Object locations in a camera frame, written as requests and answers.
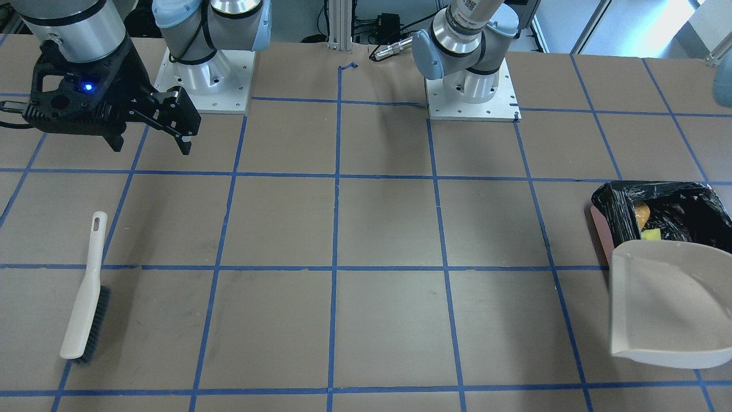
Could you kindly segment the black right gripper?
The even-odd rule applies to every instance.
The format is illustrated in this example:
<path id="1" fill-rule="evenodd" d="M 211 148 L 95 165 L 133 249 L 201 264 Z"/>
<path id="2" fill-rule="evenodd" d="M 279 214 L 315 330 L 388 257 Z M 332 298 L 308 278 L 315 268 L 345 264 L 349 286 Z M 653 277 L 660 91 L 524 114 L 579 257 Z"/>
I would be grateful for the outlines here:
<path id="1" fill-rule="evenodd" d="M 144 122 L 173 136 L 181 154 L 188 156 L 201 125 L 201 115 L 182 86 L 155 91 L 131 40 L 83 63 L 67 60 L 58 40 L 43 41 L 28 101 L 2 101 L 2 112 L 24 120 L 3 121 L 3 128 L 101 136 L 113 152 L 125 144 L 126 123 Z"/>

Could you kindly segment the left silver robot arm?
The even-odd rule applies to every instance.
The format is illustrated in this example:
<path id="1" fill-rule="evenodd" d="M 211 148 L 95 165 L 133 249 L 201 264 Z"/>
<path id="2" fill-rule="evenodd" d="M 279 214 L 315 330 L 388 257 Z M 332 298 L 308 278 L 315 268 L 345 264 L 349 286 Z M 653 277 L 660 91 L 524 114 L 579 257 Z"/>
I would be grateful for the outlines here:
<path id="1" fill-rule="evenodd" d="M 442 81 L 458 101 L 483 104 L 496 94 L 499 70 L 518 34 L 518 14 L 504 2 L 452 1 L 428 29 L 412 35 L 412 56 L 426 80 Z"/>

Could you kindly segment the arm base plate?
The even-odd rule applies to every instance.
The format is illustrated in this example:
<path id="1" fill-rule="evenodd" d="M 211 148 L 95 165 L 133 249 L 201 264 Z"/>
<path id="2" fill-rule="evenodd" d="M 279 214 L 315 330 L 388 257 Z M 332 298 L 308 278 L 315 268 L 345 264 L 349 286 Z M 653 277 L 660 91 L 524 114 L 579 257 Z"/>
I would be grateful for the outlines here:
<path id="1" fill-rule="evenodd" d="M 153 84 L 162 92 L 183 87 L 201 114 L 246 114 L 256 57 L 250 50 L 218 50 L 208 62 L 183 65 L 172 63 L 166 49 Z"/>
<path id="2" fill-rule="evenodd" d="M 424 83 L 432 120 L 518 122 L 522 119 L 505 59 L 496 73 L 484 76 L 462 70 Z"/>

